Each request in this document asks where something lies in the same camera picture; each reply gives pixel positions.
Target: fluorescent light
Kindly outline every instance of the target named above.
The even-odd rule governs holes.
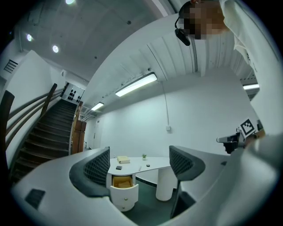
[[[27,40],[31,41],[32,40],[32,36],[30,34],[27,35]]]
[[[118,90],[115,94],[119,97],[130,93],[131,91],[138,89],[139,87],[142,87],[148,83],[154,82],[157,80],[157,77],[155,75],[154,72],[151,72],[141,78],[139,78],[136,81],[133,81],[132,83],[130,83],[129,85],[127,85],[126,87],[122,88],[121,90]]]
[[[68,5],[70,5],[70,4],[72,4],[74,1],[75,1],[75,0],[66,0],[66,3],[67,3]]]
[[[55,53],[59,52],[59,48],[56,45],[53,45],[52,49]]]
[[[102,107],[103,105],[104,105],[103,103],[99,102],[97,105],[95,105],[95,106],[92,108],[92,110],[95,111],[95,110],[97,110],[98,108]]]
[[[252,90],[252,89],[257,89],[259,88],[259,84],[253,84],[253,85],[246,85],[246,86],[243,86],[244,87],[244,90]]]

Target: small box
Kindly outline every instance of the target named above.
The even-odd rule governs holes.
[[[117,157],[117,161],[120,163],[120,164],[123,164],[123,163],[130,163],[130,160],[127,156],[118,156]]]

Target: staircase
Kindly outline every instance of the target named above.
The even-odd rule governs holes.
[[[75,111],[75,104],[60,100],[42,116],[14,158],[10,171],[12,183],[44,162],[69,155]]]

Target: person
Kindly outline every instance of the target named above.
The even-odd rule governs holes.
[[[191,0],[182,6],[178,19],[188,39],[233,32],[234,49],[251,66],[260,86],[251,104],[267,134],[282,133],[282,56],[257,15],[241,0]],[[272,117],[267,110],[272,110]]]

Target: white table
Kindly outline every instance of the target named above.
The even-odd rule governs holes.
[[[146,160],[142,160],[142,157],[129,157],[129,159],[130,163],[124,164],[119,164],[116,158],[110,159],[110,168],[106,179],[107,188],[110,188],[112,185],[112,175],[132,175],[133,183],[136,184],[136,173],[158,169],[156,198],[160,201],[168,201],[171,199],[175,184],[168,179],[168,175],[170,175],[171,172],[169,158],[147,157]],[[122,166],[122,169],[116,170],[117,166]]]

